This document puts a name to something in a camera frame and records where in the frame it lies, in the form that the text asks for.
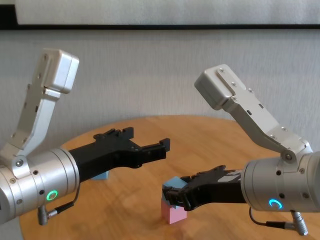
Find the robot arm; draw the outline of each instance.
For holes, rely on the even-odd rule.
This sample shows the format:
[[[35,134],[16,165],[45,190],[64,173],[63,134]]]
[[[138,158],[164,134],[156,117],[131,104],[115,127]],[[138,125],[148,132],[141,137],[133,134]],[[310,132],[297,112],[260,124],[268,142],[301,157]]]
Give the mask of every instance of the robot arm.
[[[188,184],[181,189],[164,187],[165,198],[186,211],[207,203],[245,202],[258,211],[291,212],[294,224],[276,227],[306,235],[299,212],[320,212],[320,152],[281,126],[227,65],[205,70],[194,85],[214,110],[230,113],[257,145],[280,156],[250,161],[243,170],[219,166],[183,177]]]
[[[128,127],[94,136],[95,142],[67,151],[55,148],[29,156],[44,140],[56,102],[71,91],[78,69],[77,57],[56,49],[44,49],[21,112],[17,130],[0,151],[0,224],[38,209],[38,221],[72,207],[80,184],[117,167],[139,168],[165,159],[168,138],[160,143],[139,146],[130,139]],[[75,199],[51,211],[46,204],[76,192]]]

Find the stacked blocks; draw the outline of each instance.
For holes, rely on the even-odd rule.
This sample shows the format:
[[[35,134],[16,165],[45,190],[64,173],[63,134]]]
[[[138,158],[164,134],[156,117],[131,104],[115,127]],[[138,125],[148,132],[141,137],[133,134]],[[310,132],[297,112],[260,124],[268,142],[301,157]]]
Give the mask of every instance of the stacked blocks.
[[[106,171],[104,173],[101,173],[101,174],[93,177],[92,179],[93,180],[104,180],[104,179],[108,179],[108,176],[109,176],[109,171]]]
[[[169,181],[165,182],[163,186],[182,189],[187,183],[175,176]],[[187,218],[187,212],[183,207],[170,205],[166,200],[164,193],[161,198],[161,216],[167,221],[168,224],[173,224]]]

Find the pink block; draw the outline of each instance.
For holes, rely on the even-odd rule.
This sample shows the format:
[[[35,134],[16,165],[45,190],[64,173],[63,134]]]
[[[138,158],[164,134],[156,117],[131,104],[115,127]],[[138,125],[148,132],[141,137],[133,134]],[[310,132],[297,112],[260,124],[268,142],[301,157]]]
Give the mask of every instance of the pink block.
[[[187,218],[187,212],[183,207],[174,208],[161,200],[161,216],[168,224],[173,224]]]

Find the black frame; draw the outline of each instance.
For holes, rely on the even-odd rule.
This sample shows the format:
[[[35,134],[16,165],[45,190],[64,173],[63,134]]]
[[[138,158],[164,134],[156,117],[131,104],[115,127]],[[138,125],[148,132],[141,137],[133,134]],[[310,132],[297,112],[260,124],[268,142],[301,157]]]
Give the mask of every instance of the black frame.
[[[0,30],[225,30],[320,29],[320,24],[204,24],[204,25],[20,25],[13,4],[0,5]]]

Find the led indicator light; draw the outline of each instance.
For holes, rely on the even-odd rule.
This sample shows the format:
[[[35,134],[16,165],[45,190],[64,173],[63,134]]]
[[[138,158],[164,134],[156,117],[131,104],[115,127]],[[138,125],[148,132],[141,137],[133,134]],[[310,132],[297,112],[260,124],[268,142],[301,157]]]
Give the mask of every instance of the led indicator light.
[[[276,199],[270,199],[270,200],[269,200],[269,205],[270,205],[271,207],[277,206],[278,209],[282,209],[282,208],[283,208],[282,203],[279,202],[279,201],[276,200]]]
[[[52,190],[51,192],[48,193],[48,195],[46,196],[46,199],[48,201],[52,201],[53,199],[55,199],[58,196],[58,191],[56,190]]]

